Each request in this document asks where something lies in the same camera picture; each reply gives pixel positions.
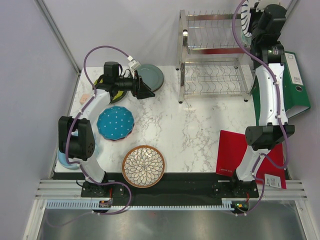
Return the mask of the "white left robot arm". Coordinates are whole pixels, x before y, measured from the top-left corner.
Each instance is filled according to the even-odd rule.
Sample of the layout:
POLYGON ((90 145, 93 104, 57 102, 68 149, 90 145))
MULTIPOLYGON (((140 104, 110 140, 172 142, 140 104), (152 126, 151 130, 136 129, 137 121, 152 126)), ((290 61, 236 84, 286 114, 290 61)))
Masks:
POLYGON ((94 156, 96 140, 92 125, 119 91, 130 92, 138 100, 155 96, 137 70, 128 77, 104 73, 97 84, 92 85, 92 94, 82 107, 72 116, 62 116, 58 120, 59 151, 64 154, 68 165, 79 166, 85 179, 93 183, 92 191, 99 197, 109 193, 110 185, 104 181, 106 172, 94 156))

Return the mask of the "blue polka dot plate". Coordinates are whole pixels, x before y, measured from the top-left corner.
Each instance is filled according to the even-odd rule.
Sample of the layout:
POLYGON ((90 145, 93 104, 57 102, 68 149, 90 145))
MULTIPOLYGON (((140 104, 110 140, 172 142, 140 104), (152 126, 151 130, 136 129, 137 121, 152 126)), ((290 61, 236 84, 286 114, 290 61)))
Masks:
POLYGON ((96 125, 98 133, 104 139, 117 141, 133 131, 135 120, 132 112, 126 107, 112 106, 98 116, 96 125))

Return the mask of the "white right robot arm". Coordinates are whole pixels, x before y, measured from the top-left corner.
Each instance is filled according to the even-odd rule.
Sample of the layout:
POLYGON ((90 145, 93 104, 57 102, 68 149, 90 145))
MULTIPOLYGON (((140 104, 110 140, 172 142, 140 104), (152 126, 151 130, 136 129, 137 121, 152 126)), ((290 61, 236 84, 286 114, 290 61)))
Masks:
POLYGON ((258 125, 245 130, 247 148, 240 165, 234 171, 235 181, 229 184, 229 191, 235 197, 247 191, 246 183, 256 180, 256 173, 264 158, 278 144, 287 143, 295 132, 288 123, 283 93, 285 71, 285 49, 279 41, 286 22, 287 10, 278 3, 256 2, 253 7, 247 0, 237 6, 235 13, 241 17, 242 35, 250 39, 247 50, 238 39, 236 30, 233 37, 238 46, 253 61, 255 79, 259 86, 258 125))

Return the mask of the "brown-rimmed petal pattern plate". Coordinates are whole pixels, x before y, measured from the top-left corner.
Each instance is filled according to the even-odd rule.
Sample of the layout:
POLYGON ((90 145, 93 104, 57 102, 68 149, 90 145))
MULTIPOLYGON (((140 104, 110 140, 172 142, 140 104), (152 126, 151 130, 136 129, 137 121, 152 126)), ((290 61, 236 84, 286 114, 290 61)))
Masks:
POLYGON ((121 171, 130 185, 145 189, 161 180, 165 167, 165 159, 158 149, 149 145, 140 145, 125 155, 121 171))

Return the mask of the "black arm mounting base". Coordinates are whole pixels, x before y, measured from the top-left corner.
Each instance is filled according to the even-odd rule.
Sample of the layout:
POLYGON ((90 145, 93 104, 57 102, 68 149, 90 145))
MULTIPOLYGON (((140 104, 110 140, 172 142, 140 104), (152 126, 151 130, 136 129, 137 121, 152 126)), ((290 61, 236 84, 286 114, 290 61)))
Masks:
POLYGON ((233 177, 216 173, 165 173, 160 181, 148 188, 130 185, 122 174, 107 174, 109 185, 82 184, 83 198, 111 198, 121 204, 169 203, 215 204, 226 199, 258 198, 255 181, 243 183, 233 177))

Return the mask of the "white plate with blue stripes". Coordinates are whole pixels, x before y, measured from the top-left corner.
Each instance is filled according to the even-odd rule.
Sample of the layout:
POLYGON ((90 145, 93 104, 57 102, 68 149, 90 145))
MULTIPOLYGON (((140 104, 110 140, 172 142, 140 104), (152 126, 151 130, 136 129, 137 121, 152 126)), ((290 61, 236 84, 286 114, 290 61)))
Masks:
POLYGON ((251 37, 251 33, 249 32, 249 25, 250 25, 250 6, 249 1, 245 0, 240 8, 240 16, 241 16, 241 29, 242 33, 246 38, 251 37))

